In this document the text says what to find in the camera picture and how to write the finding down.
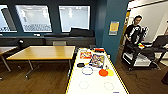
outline chair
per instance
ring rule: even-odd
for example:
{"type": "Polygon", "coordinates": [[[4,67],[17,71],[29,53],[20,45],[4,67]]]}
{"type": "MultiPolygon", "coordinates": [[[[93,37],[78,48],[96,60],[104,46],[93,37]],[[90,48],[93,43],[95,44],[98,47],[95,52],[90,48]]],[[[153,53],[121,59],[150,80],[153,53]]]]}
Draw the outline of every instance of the chair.
{"type": "Polygon", "coordinates": [[[6,46],[17,46],[17,48],[12,50],[12,51],[9,51],[9,52],[5,53],[4,55],[9,56],[9,55],[13,55],[16,52],[20,51],[22,49],[22,43],[23,43],[23,40],[21,40],[21,39],[15,39],[15,40],[12,40],[12,41],[7,41],[6,46]]]}

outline table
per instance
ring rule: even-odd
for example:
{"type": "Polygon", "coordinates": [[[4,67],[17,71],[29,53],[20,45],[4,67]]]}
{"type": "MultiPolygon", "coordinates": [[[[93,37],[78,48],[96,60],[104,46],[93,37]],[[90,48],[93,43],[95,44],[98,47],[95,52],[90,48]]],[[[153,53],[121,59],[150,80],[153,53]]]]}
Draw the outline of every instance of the table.
{"type": "Polygon", "coordinates": [[[99,70],[101,68],[92,67],[90,65],[85,65],[85,67],[83,68],[77,67],[78,63],[89,63],[91,60],[80,59],[81,50],[82,49],[80,48],[77,53],[73,70],[71,72],[71,77],[67,86],[66,94],[129,94],[126,86],[121,80],[112,62],[107,57],[106,53],[95,53],[91,50],[87,50],[87,52],[91,52],[92,55],[104,55],[105,58],[103,69],[105,69],[105,66],[107,65],[109,69],[113,71],[113,76],[100,76],[99,70]],[[90,75],[85,75],[83,73],[83,69],[86,67],[91,67],[93,69],[87,71],[92,71],[90,75]]]}
{"type": "Polygon", "coordinates": [[[71,70],[70,60],[73,58],[75,46],[29,46],[20,52],[10,56],[7,60],[28,60],[31,70],[34,70],[31,60],[69,60],[69,70],[71,70]]]}
{"type": "Polygon", "coordinates": [[[16,48],[17,47],[0,47],[0,56],[1,56],[2,61],[5,64],[5,66],[6,66],[6,68],[8,69],[9,72],[11,71],[11,69],[9,68],[8,64],[6,63],[6,60],[4,59],[3,54],[5,54],[5,53],[7,53],[9,51],[12,51],[12,50],[14,50],[16,48]]]}

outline man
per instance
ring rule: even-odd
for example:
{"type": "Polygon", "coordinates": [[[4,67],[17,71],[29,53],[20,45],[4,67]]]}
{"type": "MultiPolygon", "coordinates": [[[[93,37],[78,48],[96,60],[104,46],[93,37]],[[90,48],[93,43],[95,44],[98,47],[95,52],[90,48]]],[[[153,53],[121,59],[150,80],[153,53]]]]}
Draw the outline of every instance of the man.
{"type": "Polygon", "coordinates": [[[141,26],[139,26],[139,22],[141,21],[142,16],[138,15],[134,18],[133,23],[129,25],[124,33],[124,36],[126,37],[124,49],[124,52],[129,52],[129,48],[127,47],[128,44],[138,44],[139,37],[141,34],[141,26]]]}

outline white table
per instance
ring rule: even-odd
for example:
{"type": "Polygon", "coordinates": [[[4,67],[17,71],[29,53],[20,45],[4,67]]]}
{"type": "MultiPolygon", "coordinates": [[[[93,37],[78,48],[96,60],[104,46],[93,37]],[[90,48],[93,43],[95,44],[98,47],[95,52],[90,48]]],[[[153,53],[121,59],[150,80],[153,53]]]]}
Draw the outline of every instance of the white table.
{"type": "Polygon", "coordinates": [[[99,75],[100,68],[95,67],[92,67],[93,73],[91,75],[83,74],[82,68],[78,68],[77,64],[88,63],[90,59],[80,59],[79,50],[67,86],[66,94],[129,94],[110,59],[107,58],[107,54],[95,52],[92,52],[92,54],[104,55],[105,59],[103,69],[105,69],[105,66],[107,65],[109,69],[114,72],[114,75],[102,77],[99,75]]]}

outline wall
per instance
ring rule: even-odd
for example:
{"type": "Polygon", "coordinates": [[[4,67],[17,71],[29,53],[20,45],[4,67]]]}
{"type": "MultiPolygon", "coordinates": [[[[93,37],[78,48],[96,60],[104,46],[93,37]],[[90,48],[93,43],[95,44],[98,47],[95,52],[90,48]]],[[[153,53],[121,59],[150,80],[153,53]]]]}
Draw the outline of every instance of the wall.
{"type": "Polygon", "coordinates": [[[168,1],[131,9],[130,16],[129,16],[130,18],[129,24],[132,23],[133,17],[135,17],[136,15],[141,15],[143,18],[140,22],[140,25],[149,27],[149,33],[145,38],[146,42],[152,42],[153,40],[155,40],[158,34],[164,34],[159,32],[162,32],[162,29],[166,30],[166,27],[167,27],[165,22],[164,24],[161,25],[162,19],[166,11],[168,10],[167,5],[168,5],[168,1]]]}
{"type": "Polygon", "coordinates": [[[107,54],[111,55],[111,61],[115,63],[129,0],[107,0],[107,3],[103,1],[104,0],[99,0],[97,4],[99,7],[99,16],[96,19],[96,28],[98,29],[95,29],[96,33],[103,36],[96,37],[96,39],[101,40],[100,43],[97,43],[98,46],[102,45],[107,54]],[[109,36],[111,21],[119,21],[120,23],[118,33],[115,36],[109,36]]]}
{"type": "Polygon", "coordinates": [[[98,0],[97,1],[97,16],[95,22],[95,36],[96,36],[96,46],[102,47],[103,42],[103,33],[104,33],[104,25],[106,18],[106,8],[107,8],[107,0],[98,0]]]}
{"type": "Polygon", "coordinates": [[[9,8],[14,24],[17,29],[17,33],[2,33],[4,36],[33,36],[34,33],[23,32],[19,17],[16,12],[15,5],[47,5],[50,22],[53,33],[61,32],[61,23],[59,16],[59,5],[88,5],[91,6],[90,17],[90,30],[95,28],[95,16],[96,16],[96,0],[1,0],[0,4],[6,4],[9,8]]]}

